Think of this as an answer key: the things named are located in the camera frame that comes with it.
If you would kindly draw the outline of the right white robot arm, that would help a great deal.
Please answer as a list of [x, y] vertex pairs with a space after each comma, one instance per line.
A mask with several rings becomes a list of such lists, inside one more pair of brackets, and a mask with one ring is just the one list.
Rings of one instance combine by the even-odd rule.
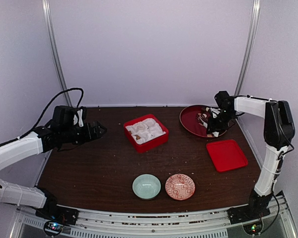
[[285, 155], [294, 150], [291, 141], [295, 135], [295, 125], [289, 103], [249, 95], [231, 96], [227, 91], [219, 91], [215, 95], [215, 101], [216, 107], [206, 107], [204, 112], [196, 114], [196, 120], [206, 128], [207, 134], [218, 136], [228, 130], [231, 120], [243, 114], [264, 120], [264, 164], [244, 211], [249, 219], [255, 219], [274, 195], [274, 186], [281, 173]]

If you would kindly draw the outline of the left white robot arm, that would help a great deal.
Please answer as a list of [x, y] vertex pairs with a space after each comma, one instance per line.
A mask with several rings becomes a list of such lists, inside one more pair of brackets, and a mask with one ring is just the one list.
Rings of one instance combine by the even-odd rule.
[[[100, 139], [107, 128], [99, 122], [85, 122], [87, 109], [56, 106], [52, 119], [45, 126], [35, 126], [25, 136], [0, 145], [0, 171], [28, 157], [62, 150], [63, 144], [80, 146]], [[0, 203], [42, 209], [50, 220], [61, 216], [57, 199], [49, 191], [25, 187], [0, 179]]]

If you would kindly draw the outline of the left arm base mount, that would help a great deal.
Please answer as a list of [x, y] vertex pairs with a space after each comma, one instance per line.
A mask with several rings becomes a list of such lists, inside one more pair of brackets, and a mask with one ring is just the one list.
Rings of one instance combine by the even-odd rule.
[[46, 219], [43, 225], [43, 232], [49, 238], [60, 235], [65, 227], [75, 225], [79, 211], [74, 208], [55, 205], [52, 207], [34, 208], [35, 215]]

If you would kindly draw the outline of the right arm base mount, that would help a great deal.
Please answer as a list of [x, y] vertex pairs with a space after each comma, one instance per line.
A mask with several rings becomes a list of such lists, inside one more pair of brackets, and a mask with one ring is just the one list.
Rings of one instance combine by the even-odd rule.
[[264, 231], [263, 218], [270, 215], [268, 208], [255, 210], [254, 213], [248, 205], [232, 207], [227, 210], [230, 224], [242, 224], [242, 228], [247, 235], [256, 236]]

